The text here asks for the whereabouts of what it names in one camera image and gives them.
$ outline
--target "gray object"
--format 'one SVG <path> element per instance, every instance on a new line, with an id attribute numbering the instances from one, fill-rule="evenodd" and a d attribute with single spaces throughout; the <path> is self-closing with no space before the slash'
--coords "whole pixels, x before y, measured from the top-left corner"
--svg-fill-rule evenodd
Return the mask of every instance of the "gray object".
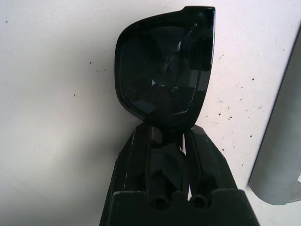
<path id="1" fill-rule="evenodd" d="M 249 186 L 263 201 L 284 205 L 301 199 L 300 30 Z"/>

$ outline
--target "sunglasses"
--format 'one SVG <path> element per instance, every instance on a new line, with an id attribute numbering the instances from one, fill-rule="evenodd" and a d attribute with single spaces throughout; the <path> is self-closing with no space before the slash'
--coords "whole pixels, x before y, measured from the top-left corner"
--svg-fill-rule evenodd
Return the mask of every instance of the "sunglasses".
<path id="1" fill-rule="evenodd" d="M 210 78 L 214 18 L 212 7 L 185 7 L 122 32 L 115 88 L 126 110 L 162 130 L 184 132 L 195 124 Z"/>

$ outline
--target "small hole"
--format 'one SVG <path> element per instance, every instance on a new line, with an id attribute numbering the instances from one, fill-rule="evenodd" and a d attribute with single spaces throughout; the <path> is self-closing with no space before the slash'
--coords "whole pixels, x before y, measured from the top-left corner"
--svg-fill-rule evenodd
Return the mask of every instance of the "small hole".
<path id="1" fill-rule="evenodd" d="M 152 206 L 158 210 L 166 210 L 169 204 L 166 198 L 158 197 L 153 201 Z"/>
<path id="2" fill-rule="evenodd" d="M 195 196 L 190 199 L 192 205 L 198 209 L 206 209 L 207 208 L 207 199 L 201 195 Z"/>

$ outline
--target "sunglasses lens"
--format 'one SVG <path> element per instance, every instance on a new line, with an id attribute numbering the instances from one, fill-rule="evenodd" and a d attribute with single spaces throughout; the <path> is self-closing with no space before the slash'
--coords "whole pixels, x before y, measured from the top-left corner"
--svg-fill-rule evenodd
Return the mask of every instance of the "sunglasses lens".
<path id="1" fill-rule="evenodd" d="M 133 33 L 121 51 L 123 97 L 148 118 L 168 125 L 183 123 L 201 76 L 200 48 L 197 34 L 183 27 Z"/>

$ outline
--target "white wall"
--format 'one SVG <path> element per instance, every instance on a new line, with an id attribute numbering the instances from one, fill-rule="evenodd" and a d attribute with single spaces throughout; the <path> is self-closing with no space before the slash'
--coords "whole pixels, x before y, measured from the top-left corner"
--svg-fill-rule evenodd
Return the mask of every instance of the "white wall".
<path id="1" fill-rule="evenodd" d="M 301 1 L 2 0 L 1 226 L 99 224 L 117 153 L 139 124 L 115 95 L 117 38 L 137 20 L 189 5 L 216 7 L 214 64 L 197 124 L 225 150 L 262 226 L 300 224 L 301 202 L 268 205 L 247 182 Z"/>

